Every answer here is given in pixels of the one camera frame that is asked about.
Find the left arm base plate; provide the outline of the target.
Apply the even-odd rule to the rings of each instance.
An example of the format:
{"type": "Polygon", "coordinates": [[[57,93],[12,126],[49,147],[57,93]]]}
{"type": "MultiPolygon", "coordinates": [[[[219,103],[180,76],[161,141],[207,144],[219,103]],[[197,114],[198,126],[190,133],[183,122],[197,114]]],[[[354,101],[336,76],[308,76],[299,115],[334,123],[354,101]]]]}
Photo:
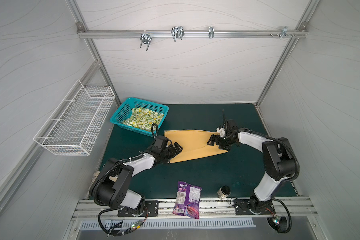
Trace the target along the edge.
{"type": "Polygon", "coordinates": [[[158,201],[141,200],[135,209],[122,207],[118,210],[118,217],[157,217],[159,210],[158,201]]]}

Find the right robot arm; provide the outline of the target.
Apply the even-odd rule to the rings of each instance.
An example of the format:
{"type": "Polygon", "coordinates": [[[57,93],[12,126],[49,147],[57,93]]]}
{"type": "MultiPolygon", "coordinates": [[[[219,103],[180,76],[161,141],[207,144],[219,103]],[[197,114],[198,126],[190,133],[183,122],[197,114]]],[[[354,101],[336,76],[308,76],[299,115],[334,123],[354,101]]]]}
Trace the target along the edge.
{"type": "Polygon", "coordinates": [[[228,120],[223,114],[223,125],[217,128],[216,134],[211,135],[207,145],[229,151],[233,144],[247,145],[263,154],[265,174],[254,189],[247,206],[253,214],[259,215],[272,205],[274,193],[281,185],[299,176],[300,164],[288,139],[273,138],[247,128],[239,128],[235,120],[228,120]]]}

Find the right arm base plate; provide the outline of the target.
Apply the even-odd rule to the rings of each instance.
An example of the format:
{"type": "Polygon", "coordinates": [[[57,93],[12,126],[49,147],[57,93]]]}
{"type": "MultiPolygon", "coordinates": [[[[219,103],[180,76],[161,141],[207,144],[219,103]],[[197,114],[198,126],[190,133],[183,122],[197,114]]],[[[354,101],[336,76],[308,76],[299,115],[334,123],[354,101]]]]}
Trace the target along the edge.
{"type": "Polygon", "coordinates": [[[260,202],[256,198],[231,198],[230,205],[234,207],[236,215],[274,215],[276,213],[271,200],[260,202]]]}

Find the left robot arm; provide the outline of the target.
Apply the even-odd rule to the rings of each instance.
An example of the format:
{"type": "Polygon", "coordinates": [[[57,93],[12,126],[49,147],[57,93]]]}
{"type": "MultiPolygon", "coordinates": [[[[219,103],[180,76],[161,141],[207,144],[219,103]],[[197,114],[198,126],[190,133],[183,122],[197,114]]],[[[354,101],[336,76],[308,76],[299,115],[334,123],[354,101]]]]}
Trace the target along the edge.
{"type": "Polygon", "coordinates": [[[151,125],[153,143],[138,156],[125,160],[111,158],[107,161],[90,188],[90,196],[98,206],[108,209],[98,214],[100,228],[107,236],[119,237],[133,233],[147,220],[150,212],[146,206],[146,199],[142,195],[129,190],[132,177],[155,167],[158,164],[168,164],[171,159],[179,155],[183,147],[173,143],[165,136],[159,136],[159,127],[156,123],[151,125]],[[123,221],[106,228],[102,223],[101,215],[104,213],[129,209],[134,215],[145,215],[143,220],[132,224],[126,230],[122,230],[123,221]]]}

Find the yellow skirt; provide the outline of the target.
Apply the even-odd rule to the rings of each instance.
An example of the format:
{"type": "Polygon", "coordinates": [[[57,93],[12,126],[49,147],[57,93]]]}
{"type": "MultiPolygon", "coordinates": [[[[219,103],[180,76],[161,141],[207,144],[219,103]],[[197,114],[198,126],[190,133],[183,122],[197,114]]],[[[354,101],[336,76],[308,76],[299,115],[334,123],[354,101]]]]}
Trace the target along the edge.
{"type": "Polygon", "coordinates": [[[227,153],[227,150],[219,149],[217,145],[207,145],[210,137],[217,134],[217,132],[213,133],[201,130],[165,131],[165,137],[173,143],[178,143],[183,148],[181,153],[170,160],[170,164],[227,153]]]}

